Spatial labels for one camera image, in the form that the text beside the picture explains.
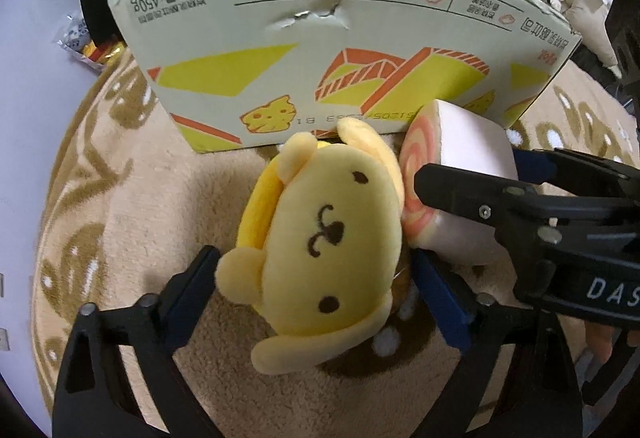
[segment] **marshmallow toy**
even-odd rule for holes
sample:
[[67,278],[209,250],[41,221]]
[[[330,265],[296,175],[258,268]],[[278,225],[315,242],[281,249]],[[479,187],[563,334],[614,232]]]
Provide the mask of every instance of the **marshmallow toy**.
[[406,190],[402,228],[409,245],[436,252],[455,265],[488,265],[509,259],[494,228],[423,205],[414,174],[427,163],[518,179],[511,144],[497,124],[434,100],[415,116],[400,151]]

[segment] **blanket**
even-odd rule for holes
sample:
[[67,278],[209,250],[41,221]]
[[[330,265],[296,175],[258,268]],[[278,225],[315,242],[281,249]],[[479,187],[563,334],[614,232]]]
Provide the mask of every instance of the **blanket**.
[[[507,131],[525,149],[567,147],[637,166],[634,132],[633,118],[571,62]],[[397,149],[402,135],[386,139]],[[258,175],[276,152],[269,146],[198,155],[129,52],[100,75],[61,144],[42,216],[32,338],[47,407],[78,307],[128,306],[162,290],[203,245],[231,249]],[[509,263],[460,272],[475,291],[515,303]],[[409,278],[403,281],[382,330],[317,368],[257,373],[250,351],[270,329],[251,307],[217,293],[175,362],[227,438],[408,437],[459,354],[444,343]],[[575,356],[585,346],[584,326],[567,318],[562,324]],[[146,421],[164,428],[132,350],[123,354]],[[491,415],[510,354],[504,346],[473,425]]]

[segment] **torn cardboard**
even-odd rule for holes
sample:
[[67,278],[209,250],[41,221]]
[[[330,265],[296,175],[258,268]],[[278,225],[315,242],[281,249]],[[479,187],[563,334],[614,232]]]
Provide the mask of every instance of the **torn cardboard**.
[[580,37],[539,0],[109,0],[193,149],[403,131],[433,98],[513,123]]

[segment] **wall outlet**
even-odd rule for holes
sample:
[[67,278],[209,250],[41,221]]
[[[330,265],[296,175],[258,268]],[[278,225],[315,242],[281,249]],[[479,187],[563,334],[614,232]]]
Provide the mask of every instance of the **wall outlet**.
[[9,351],[9,333],[4,328],[0,328],[0,352]]

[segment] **plush toy ear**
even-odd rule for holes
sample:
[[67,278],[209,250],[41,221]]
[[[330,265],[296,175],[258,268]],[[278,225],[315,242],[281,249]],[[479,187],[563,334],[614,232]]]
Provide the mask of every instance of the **plush toy ear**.
[[391,312],[391,291],[370,315],[353,326],[309,337],[277,335],[258,342],[251,352],[254,368],[263,374],[283,374],[317,366],[361,344],[385,324]]
[[318,150],[318,141],[311,133],[296,133],[283,145],[277,156],[278,178],[287,185]]
[[400,208],[404,205],[404,183],[396,155],[366,122],[353,117],[344,117],[338,121],[338,135],[342,142],[352,145],[375,158],[386,167],[396,188]]
[[232,303],[259,303],[265,259],[266,253],[260,249],[236,247],[220,258],[216,287]]

